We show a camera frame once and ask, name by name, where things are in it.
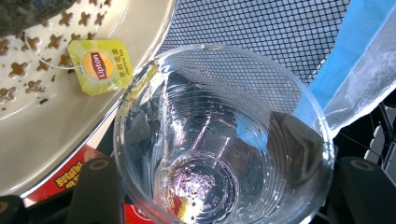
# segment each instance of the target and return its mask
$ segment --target lipton logo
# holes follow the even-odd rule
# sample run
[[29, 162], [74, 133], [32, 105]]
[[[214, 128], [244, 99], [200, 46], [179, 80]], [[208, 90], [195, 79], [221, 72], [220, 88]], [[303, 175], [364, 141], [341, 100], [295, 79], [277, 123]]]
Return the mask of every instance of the lipton logo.
[[103, 52], [86, 53], [82, 59], [82, 67], [88, 76], [96, 80], [106, 80], [113, 76], [113, 63]]

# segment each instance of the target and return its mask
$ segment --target tea bag tag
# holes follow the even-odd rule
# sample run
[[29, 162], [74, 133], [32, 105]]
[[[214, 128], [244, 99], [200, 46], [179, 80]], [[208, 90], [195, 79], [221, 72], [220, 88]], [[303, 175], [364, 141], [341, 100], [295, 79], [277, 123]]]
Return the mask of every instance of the tea bag tag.
[[128, 86], [133, 73], [127, 49], [116, 39], [73, 40], [67, 47], [81, 89], [89, 95]]

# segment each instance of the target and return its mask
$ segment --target white string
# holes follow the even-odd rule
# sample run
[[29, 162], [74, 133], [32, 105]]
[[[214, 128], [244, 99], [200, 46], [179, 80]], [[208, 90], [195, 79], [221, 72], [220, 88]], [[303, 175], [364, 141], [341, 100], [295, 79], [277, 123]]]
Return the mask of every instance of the white string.
[[59, 69], [64, 69], [64, 70], [70, 70], [70, 69], [72, 69], [72, 70], [77, 70], [77, 69], [81, 69], [81, 66], [65, 67], [65, 66], [58, 66], [58, 65], [54, 65], [54, 64], [52, 64], [52, 63], [46, 62], [44, 59], [42, 59], [42, 58], [40, 57], [40, 55], [38, 55], [37, 53], [35, 53], [35, 52], [32, 50], [32, 48], [30, 47], [29, 43], [27, 42], [27, 38], [28, 38], [27, 35], [25, 35], [25, 33], [23, 33], [23, 41], [24, 41], [26, 47], [29, 49], [29, 51], [30, 51], [40, 62], [42, 62], [42, 63], [44, 63], [44, 64], [46, 64], [46, 65], [48, 65], [48, 66], [50, 66], [50, 67], [59, 68]]

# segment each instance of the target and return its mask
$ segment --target clear glass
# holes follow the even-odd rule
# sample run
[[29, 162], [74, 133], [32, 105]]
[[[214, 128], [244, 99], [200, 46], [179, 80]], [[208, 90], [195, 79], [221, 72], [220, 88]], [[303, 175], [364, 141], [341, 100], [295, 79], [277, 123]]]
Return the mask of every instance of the clear glass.
[[156, 223], [297, 223], [332, 180], [315, 98], [242, 49], [187, 46], [138, 69], [114, 136], [125, 190]]

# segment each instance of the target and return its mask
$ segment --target transparent container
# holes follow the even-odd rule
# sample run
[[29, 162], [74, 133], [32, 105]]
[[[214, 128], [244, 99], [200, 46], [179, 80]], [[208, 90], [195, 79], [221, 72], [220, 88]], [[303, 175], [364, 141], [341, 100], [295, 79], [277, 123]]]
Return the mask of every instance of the transparent container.
[[172, 49], [138, 69], [114, 137], [123, 186], [156, 223], [307, 221], [332, 180], [332, 139], [307, 87], [232, 47]]

